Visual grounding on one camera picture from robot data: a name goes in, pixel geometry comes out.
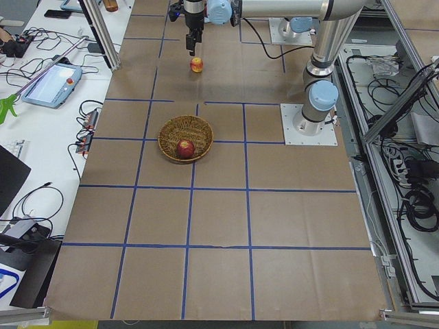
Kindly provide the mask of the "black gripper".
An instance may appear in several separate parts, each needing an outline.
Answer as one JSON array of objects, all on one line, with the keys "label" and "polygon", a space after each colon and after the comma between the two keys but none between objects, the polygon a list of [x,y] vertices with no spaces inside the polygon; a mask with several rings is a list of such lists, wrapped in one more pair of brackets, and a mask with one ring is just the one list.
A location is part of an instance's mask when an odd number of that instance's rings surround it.
[{"label": "black gripper", "polygon": [[189,33],[186,35],[186,49],[190,56],[194,55],[194,43],[202,42],[202,32],[204,30],[204,13],[192,14],[185,13],[185,24],[189,28]]}]

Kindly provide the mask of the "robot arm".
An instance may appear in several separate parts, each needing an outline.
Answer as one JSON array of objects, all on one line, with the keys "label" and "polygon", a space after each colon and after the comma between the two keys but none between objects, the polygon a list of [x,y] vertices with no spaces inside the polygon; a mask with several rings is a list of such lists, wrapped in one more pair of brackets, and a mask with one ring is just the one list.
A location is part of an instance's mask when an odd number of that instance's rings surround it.
[{"label": "robot arm", "polygon": [[248,18],[277,18],[281,28],[292,33],[307,31],[314,19],[319,22],[313,53],[303,73],[306,101],[293,118],[295,129],[305,136],[321,133],[325,119],[335,107],[338,89],[331,82],[334,62],[351,32],[364,1],[177,1],[169,7],[168,16],[175,21],[184,16],[189,29],[186,48],[195,54],[202,41],[204,24],[230,23],[237,26]]}]

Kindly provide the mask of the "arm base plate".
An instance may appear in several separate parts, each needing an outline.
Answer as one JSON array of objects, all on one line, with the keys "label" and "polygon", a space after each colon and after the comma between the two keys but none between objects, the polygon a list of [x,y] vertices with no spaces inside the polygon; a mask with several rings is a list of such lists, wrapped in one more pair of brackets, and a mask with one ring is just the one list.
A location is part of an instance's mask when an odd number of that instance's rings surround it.
[{"label": "arm base plate", "polygon": [[283,136],[286,145],[337,146],[337,138],[331,113],[319,123],[306,120],[302,104],[281,103]]},{"label": "arm base plate", "polygon": [[269,18],[271,42],[275,45],[311,46],[312,17]]}]

